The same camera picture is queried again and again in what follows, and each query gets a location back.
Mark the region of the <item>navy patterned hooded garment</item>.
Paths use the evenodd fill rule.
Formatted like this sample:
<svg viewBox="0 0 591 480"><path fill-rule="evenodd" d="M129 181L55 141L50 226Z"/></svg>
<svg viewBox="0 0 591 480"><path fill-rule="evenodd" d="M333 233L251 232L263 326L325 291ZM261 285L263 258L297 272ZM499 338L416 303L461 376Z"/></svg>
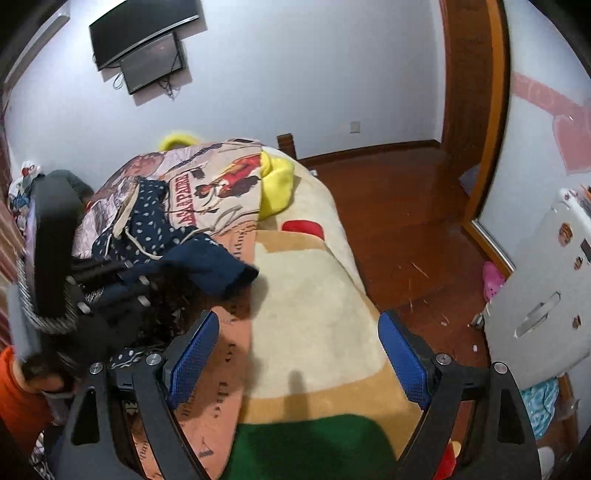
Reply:
<svg viewBox="0 0 591 480"><path fill-rule="evenodd" d="M105 228L88 217L78 227L73 256L116 271L86 293L90 312L70 342L77 363L106 361L125 348L164 347L187 329L182 311L193 300L231 299L259 275L211 235L172 225L167 194L165 182L138 178Z"/></svg>

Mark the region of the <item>striped red brown curtain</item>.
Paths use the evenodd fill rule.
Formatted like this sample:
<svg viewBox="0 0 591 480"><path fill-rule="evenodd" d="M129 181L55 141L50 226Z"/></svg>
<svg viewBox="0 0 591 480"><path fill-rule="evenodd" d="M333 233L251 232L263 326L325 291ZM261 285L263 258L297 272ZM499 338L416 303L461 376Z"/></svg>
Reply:
<svg viewBox="0 0 591 480"><path fill-rule="evenodd" d="M10 344L7 291L17 278L16 262L24 241L8 206L8 190L12 181L11 167L4 130L1 122L0 150L0 344L1 349Z"/></svg>

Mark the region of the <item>grey neck pillow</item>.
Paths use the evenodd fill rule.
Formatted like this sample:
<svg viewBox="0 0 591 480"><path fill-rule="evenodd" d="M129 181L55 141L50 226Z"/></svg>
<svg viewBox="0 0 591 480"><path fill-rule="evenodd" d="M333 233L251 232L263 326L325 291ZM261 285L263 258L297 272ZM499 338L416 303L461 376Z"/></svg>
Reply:
<svg viewBox="0 0 591 480"><path fill-rule="evenodd" d="M46 177L64 180L83 204L88 203L94 195L94 190L69 170L53 170Z"/></svg>

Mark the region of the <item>pink slipper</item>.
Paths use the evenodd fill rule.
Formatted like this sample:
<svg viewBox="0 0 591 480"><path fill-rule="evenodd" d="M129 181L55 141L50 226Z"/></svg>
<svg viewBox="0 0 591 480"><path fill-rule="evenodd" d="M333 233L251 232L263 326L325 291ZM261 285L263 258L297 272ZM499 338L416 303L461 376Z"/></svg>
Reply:
<svg viewBox="0 0 591 480"><path fill-rule="evenodd" d="M482 279L483 295L487 302L492 300L499 293L506 281L505 277L491 261L487 261L484 264Z"/></svg>

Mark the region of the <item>newspaper print bed quilt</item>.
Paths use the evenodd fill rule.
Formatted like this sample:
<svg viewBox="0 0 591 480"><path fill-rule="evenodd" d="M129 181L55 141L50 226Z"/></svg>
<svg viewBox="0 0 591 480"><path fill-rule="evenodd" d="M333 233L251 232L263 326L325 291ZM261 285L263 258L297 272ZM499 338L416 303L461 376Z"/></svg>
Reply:
<svg viewBox="0 0 591 480"><path fill-rule="evenodd" d="M150 154L104 228L61 178L36 186L11 327L27 376L55 373L57 479L215 479L245 389L263 148Z"/></svg>

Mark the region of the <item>cream and tan fleece blanket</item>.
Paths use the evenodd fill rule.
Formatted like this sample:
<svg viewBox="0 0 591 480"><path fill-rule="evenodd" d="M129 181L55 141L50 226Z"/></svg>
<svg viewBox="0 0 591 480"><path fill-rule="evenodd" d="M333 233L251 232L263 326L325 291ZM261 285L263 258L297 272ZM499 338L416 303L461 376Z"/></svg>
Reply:
<svg viewBox="0 0 591 480"><path fill-rule="evenodd" d="M226 479L390 479L420 419L327 187L273 149L290 201L256 226L252 340Z"/></svg>

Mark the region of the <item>yellow plush blanket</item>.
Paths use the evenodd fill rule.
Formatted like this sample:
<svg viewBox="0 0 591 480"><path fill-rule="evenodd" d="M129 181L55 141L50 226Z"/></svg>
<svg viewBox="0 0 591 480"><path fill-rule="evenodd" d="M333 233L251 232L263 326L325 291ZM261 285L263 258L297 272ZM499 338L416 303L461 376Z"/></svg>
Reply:
<svg viewBox="0 0 591 480"><path fill-rule="evenodd" d="M199 145L197 138L175 132L160 141L159 151L170 151ZM259 220L263 221L286 210L294 192L294 164L286 158L260 152L260 177L262 177L262 197L260 198Z"/></svg>

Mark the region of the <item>brown wooden wardrobe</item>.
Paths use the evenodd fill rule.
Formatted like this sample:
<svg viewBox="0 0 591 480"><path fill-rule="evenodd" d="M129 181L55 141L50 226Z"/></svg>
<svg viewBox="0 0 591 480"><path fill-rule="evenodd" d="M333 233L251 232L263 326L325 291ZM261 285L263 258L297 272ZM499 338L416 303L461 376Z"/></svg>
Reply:
<svg viewBox="0 0 591 480"><path fill-rule="evenodd" d="M464 214L477 219L494 177L509 101L510 53L501 1L442 1L446 102L442 148L452 170L479 168Z"/></svg>

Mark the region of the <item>small black wall monitor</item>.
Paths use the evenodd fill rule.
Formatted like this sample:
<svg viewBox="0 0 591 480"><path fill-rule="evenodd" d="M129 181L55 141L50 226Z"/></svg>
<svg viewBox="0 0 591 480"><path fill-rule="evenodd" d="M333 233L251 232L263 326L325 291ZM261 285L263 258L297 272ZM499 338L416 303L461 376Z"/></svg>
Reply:
<svg viewBox="0 0 591 480"><path fill-rule="evenodd" d="M175 32L155 38L131 51L120 61L120 70L130 95L157 84L173 95L171 77L184 69L180 41Z"/></svg>

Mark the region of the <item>white wall air conditioner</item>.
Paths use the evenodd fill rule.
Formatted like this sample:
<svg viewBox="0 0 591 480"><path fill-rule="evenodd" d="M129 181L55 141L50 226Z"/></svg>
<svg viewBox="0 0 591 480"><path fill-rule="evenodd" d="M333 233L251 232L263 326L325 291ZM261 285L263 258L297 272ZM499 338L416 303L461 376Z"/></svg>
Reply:
<svg viewBox="0 0 591 480"><path fill-rule="evenodd" d="M13 88L47 42L69 21L68 1L1 2L1 91Z"/></svg>

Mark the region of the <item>large black wall television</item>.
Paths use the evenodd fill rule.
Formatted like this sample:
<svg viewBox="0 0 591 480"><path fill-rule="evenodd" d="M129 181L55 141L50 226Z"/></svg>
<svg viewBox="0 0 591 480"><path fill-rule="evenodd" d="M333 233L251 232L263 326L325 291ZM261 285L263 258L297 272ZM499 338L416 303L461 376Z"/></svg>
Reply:
<svg viewBox="0 0 591 480"><path fill-rule="evenodd" d="M197 1L122 2L89 26L97 70L109 68L136 47L198 18Z"/></svg>

